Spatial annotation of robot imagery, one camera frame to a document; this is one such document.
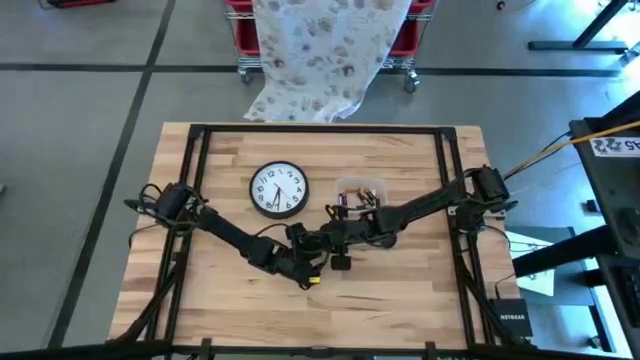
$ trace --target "clear plastic container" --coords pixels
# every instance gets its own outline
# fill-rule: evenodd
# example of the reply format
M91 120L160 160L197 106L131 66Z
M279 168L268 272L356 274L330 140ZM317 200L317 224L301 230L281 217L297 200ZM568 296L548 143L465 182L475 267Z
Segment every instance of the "clear plastic container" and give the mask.
M336 204L338 203L338 194L347 189L352 188L366 188L375 190L375 195L380 199L380 206L389 204L389 196L387 195L387 185L382 179L374 178L339 178L336 180ZM357 205L361 205L360 200L356 200L356 197L348 197L347 206L355 208Z

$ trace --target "desk leg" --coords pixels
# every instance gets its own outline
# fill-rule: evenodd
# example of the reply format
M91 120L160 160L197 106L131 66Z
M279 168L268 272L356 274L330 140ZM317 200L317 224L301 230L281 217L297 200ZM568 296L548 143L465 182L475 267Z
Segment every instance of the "desk leg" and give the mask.
M628 49L623 41L591 42L591 40L626 5L627 1L611 0L575 41L530 41L529 50L613 51L616 54L623 54Z
M589 230L530 254L513 259L516 277L527 276L572 261L609 253L611 231L607 225Z

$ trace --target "black clock frame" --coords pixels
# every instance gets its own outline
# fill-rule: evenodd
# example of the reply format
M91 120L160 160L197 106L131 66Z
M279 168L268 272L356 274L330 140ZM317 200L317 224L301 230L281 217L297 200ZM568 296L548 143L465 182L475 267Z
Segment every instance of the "black clock frame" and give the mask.
M273 164L286 164L286 165L289 165L289 166L295 168L296 170L298 170L300 172L300 174L302 174L302 178L304 179L305 188L304 188L304 194L302 195L302 199L300 199L300 202L298 202L298 204L296 206L294 206L291 210L287 210L287 211L284 211L284 212L269 211L269 210L266 210L266 209L262 208L256 202L256 200L253 198L253 195L252 195L252 192L251 192L251 188L253 187L253 182L255 181L256 176L260 173L260 171L262 171L262 169L264 169L264 168L266 168L268 166L271 166ZM275 160L275 161L271 161L271 162L268 162L268 163L262 165L253 174L253 176L251 177L251 181L249 181L249 199L251 199L251 203L253 204L253 207L255 207L256 210L258 210L258 212L260 214L262 214L263 216L266 216L269 219L274 219L274 220L287 219L287 218L290 218L290 217L296 215L300 211L302 211L302 209L304 209L304 207L307 206L307 201L309 201L309 192L310 192L310 190L309 190L309 180L307 179L307 175L304 173L302 168L300 168L298 165L296 165L296 164L294 164L294 163L292 163L290 161L286 161L286 160Z

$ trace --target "yellow cable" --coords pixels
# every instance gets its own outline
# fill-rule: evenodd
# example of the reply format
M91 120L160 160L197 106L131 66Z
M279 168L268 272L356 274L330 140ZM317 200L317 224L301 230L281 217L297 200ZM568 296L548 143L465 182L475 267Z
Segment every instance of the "yellow cable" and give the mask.
M573 139L573 140L570 140L570 141L563 142L561 144L552 146L552 147L548 148L545 151L539 152L538 154L536 154L535 156L529 158L528 160L525 160L525 161L521 162L516 167L514 167L511 170L509 170L509 172L506 173L504 175L504 177L508 177L508 176L513 175L515 172L517 172L518 170L522 169L523 167L525 167L525 166L531 164L532 162L540 159L541 157L543 157L543 156L545 156L547 154L550 154L550 153L552 153L552 152L554 152L554 151L556 151L558 149L561 149L561 148L563 148L563 147L565 147L567 145L572 145L572 144L577 144L577 143L580 143L580 142L588 141L588 140L593 139L593 138L597 138L597 137L601 137L601 136L606 136L606 135L609 135L609 134L617 133L617 132L620 132L620 131L623 131L623 130L631 129L631 128L636 127L636 126L640 126L640 121L634 121L634 122L632 122L630 124L616 126L616 127L611 128L609 130L600 131L600 132L597 132L597 133L594 133L594 134L591 134L591 135L579 137L577 139Z

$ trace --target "black metal frame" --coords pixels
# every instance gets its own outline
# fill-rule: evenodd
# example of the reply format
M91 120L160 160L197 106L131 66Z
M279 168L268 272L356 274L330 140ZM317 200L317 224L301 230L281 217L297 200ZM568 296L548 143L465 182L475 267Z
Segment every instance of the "black metal frame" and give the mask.
M191 166L195 143L201 139L198 162L196 165L193 188L200 190L204 178L204 168L207 160L209 145L213 133L218 132L317 132L317 133L376 133L376 134L414 134L432 135L435 139L436 157L442 184L449 182L445 159L445 147L443 138L450 144L451 157L455 177L462 177L462 162L458 149L455 128L452 127L393 127L393 126L324 126L324 125L205 125L194 124L189 128L187 144L182 160L179 181L187 183ZM18 353L0 354L0 360L33 360L33 359L124 359L165 355L165 359L171 359L172 354L199 354L200 359L212 359L216 354L283 354L303 355L311 358L326 358L335 355L350 356L420 356L423 359L435 360L438 357L473 357L479 359L614 359L601 356L585 356L565 352L538 350L535 347L523 346L499 346L495 345L494 329L490 319L496 320L495 313L485 312L482 309L491 309L486 298L482 268L476 238L466 235L469 247L469 257L472 271L470 272L464 263L460 246L460 234L456 230L453 216L448 216L448 226L451 240L456 285L460 297L460 312L464 328L467 349L448 350L436 349L433 342L425 342L422 349L362 349L362 348L328 348L328 347L242 347L242 346L218 346L212 344L211 339L205 338L199 346L173 345L182 288L188 263L191 246L191 235L184 236L177 253L173 253L176 234L169 232L166 237L164 251L161 258L156 291L154 297L145 307L140 317L132 324L131 328L117 339L109 340L105 344L77 346L62 349L45 349ZM166 298L169 288L173 289L171 303L168 309L168 319L165 328L164 339L155 340L158 324L159 304ZM468 291L471 292L480 305L480 316L483 326L486 344L477 343L475 340L473 318L469 304ZM145 340L137 341L143 328L147 329Z
M624 54L627 44L623 41L591 41L602 28L627 4L628 0L611 0L602 12L587 26L575 41L529 41L529 50L598 51Z

